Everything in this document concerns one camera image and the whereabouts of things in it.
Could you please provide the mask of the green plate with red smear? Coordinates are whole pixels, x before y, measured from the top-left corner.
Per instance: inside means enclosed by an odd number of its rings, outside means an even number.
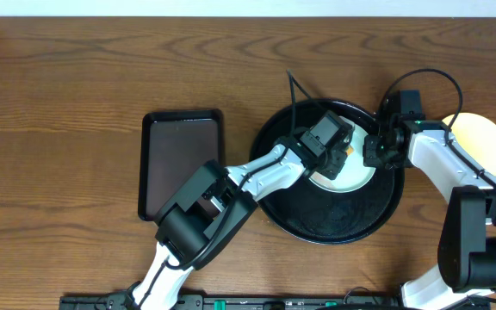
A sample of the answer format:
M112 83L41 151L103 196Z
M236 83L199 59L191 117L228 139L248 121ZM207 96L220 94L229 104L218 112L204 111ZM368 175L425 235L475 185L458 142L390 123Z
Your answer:
M341 116L341 119L354 128L350 143L351 153L348 155L343 169L333 180L317 172L310 177L310 181L314 185L332 193L348 193L360 189L375 174L374 167L367 167L363 164L363 144L368 133L353 121L343 116Z

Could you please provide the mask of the yellow plate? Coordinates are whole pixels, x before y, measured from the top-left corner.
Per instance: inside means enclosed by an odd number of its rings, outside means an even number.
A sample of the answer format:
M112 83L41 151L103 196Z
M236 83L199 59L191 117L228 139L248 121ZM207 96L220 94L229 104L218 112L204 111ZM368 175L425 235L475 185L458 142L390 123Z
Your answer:
M461 147L496 176L496 124L473 113L460 113L451 128Z

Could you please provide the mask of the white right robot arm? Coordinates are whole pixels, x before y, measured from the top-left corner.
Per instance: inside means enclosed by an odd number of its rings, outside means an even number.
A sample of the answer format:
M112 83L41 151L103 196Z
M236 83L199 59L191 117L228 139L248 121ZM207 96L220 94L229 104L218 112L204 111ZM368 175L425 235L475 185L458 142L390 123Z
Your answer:
M450 309L488 302L496 292L496 177L460 147L441 121L387 112L379 113L377 122L378 132L364 140L364 164L418 168L448 203L437 264L402 286L402 305Z

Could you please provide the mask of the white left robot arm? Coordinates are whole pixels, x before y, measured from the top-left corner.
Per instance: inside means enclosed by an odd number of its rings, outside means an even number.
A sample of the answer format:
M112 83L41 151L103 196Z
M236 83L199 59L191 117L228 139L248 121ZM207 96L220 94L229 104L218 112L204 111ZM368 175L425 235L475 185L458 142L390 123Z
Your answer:
M189 274L213 260L267 195L315 171L335 177L350 154L352 130L283 136L247 164L201 166L155 216L155 258L127 293L129 309L170 309Z

